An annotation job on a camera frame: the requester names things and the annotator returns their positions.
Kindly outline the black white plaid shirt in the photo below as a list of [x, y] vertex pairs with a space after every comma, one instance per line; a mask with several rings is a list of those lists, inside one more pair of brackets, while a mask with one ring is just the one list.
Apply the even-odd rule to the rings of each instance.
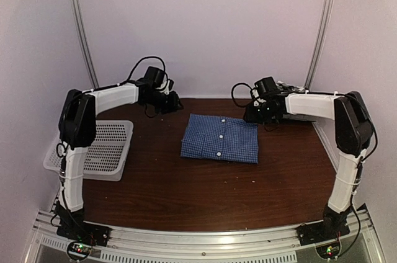
[[306, 91], [306, 88], [303, 86], [294, 86], [291, 84], [287, 84], [283, 81], [278, 81], [277, 86], [282, 91], [292, 91], [292, 92], [305, 92]]

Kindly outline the blue checked shirt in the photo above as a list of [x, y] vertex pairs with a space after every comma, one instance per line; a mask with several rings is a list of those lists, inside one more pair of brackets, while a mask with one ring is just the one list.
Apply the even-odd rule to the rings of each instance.
[[258, 156], [256, 124], [240, 118], [190, 114], [181, 157], [257, 164]]

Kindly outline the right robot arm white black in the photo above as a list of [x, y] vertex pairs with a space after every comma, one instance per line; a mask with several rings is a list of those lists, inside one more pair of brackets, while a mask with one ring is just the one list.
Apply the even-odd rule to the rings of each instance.
[[243, 119], [265, 124], [284, 115], [306, 115], [334, 122], [339, 164], [331, 196], [318, 225], [318, 234], [331, 239], [352, 211], [352, 200], [362, 175], [368, 148], [375, 137], [375, 127], [362, 96], [357, 91], [347, 94], [280, 92], [256, 97], [245, 106]]

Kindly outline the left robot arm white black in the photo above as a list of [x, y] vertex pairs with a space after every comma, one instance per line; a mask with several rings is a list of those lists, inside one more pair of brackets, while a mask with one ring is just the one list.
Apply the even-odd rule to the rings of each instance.
[[156, 114], [182, 110], [184, 106], [172, 86], [171, 81], [156, 87], [154, 82], [141, 79], [68, 92], [58, 123], [58, 145], [63, 152], [58, 155], [61, 158], [60, 201], [56, 214], [60, 217], [60, 225], [75, 240], [82, 241], [89, 235], [89, 227], [84, 223], [83, 166], [88, 147], [96, 138], [97, 116], [107, 110], [135, 103], [152, 105]]

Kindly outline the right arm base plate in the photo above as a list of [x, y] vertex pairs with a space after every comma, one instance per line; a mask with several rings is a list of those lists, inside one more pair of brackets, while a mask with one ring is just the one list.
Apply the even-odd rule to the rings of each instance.
[[310, 224], [301, 224], [296, 228], [300, 246], [310, 244], [319, 244], [329, 240], [336, 240], [340, 236], [345, 236], [350, 233], [347, 224], [338, 226], [332, 230], [327, 228], [324, 221], [317, 221]]

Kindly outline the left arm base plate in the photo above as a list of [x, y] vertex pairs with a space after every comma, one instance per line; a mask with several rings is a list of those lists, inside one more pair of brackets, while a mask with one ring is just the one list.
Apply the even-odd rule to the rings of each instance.
[[73, 221], [68, 225], [65, 221], [61, 220], [60, 227], [57, 229], [56, 233], [58, 236], [78, 241], [89, 246], [106, 247], [109, 240], [110, 228], [108, 226], [86, 222], [77, 225]]

